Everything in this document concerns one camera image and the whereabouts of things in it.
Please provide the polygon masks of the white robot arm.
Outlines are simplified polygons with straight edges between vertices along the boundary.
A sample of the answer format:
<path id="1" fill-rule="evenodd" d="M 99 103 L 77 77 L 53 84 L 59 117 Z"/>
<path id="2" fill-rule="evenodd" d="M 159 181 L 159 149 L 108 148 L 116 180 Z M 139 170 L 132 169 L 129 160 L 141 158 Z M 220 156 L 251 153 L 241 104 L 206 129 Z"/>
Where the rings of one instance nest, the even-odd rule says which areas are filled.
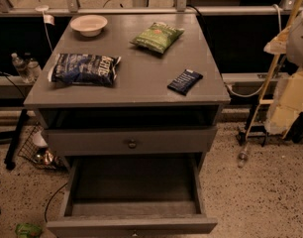
<path id="1" fill-rule="evenodd" d="M 303 67 L 303 10 L 291 25 L 286 43 L 286 55 L 290 62 Z"/>

